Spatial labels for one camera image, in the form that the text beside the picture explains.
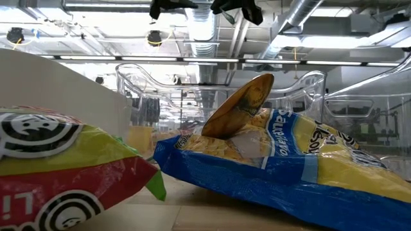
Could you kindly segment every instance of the wooden table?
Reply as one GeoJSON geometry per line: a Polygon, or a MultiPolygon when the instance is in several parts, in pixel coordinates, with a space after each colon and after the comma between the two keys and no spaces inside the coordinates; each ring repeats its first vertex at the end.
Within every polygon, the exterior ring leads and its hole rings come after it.
{"type": "Polygon", "coordinates": [[[164,175],[165,202],[145,188],[71,231],[303,231],[328,230],[276,209],[228,196],[164,175]]]}

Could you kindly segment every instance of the ceiling duct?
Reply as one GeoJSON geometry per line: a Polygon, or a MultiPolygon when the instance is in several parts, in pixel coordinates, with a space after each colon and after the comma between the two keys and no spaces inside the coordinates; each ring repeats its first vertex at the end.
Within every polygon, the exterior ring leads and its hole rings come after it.
{"type": "MultiPolygon", "coordinates": [[[[272,25],[272,41],[266,50],[258,58],[264,60],[275,59],[282,47],[277,46],[275,38],[278,34],[301,33],[302,25],[307,21],[311,14],[321,5],[324,0],[294,0],[290,5],[290,10],[277,16],[272,25]]],[[[267,64],[255,67],[257,71],[271,71],[272,66],[267,64]]]]}
{"type": "MultiPolygon", "coordinates": [[[[197,9],[186,9],[188,29],[194,57],[215,57],[216,45],[212,43],[216,32],[216,16],[208,4],[199,4],[197,9]]],[[[199,83],[217,83],[217,65],[198,65],[196,73],[199,83]]],[[[215,91],[202,91],[201,98],[204,108],[211,108],[214,104],[215,91]]]]}

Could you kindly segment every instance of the blue chip bag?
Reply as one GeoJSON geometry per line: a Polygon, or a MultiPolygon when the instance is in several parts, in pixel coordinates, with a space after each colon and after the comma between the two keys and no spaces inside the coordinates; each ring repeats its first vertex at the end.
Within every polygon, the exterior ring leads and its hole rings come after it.
{"type": "Polygon", "coordinates": [[[159,141],[161,171],[233,198],[339,230],[411,230],[411,184],[346,134],[283,110],[260,110],[226,140],[159,141]]]}

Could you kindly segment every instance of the floor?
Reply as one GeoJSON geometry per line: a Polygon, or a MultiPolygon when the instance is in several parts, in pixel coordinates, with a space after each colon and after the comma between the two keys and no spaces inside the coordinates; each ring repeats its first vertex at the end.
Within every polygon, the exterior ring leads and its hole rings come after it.
{"type": "Polygon", "coordinates": [[[71,231],[327,230],[261,205],[235,200],[164,175],[165,202],[146,189],[71,231]]]}

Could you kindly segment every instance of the chip bag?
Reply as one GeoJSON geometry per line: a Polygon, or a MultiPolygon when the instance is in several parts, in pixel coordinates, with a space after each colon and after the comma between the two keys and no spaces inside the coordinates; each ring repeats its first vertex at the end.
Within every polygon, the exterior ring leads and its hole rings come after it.
{"type": "Polygon", "coordinates": [[[309,117],[260,110],[228,139],[159,141],[161,170],[339,230],[411,230],[411,184],[350,136],[309,117]]]}
{"type": "Polygon", "coordinates": [[[42,108],[0,108],[0,230],[65,230],[133,196],[161,173],[121,139],[42,108]]]}

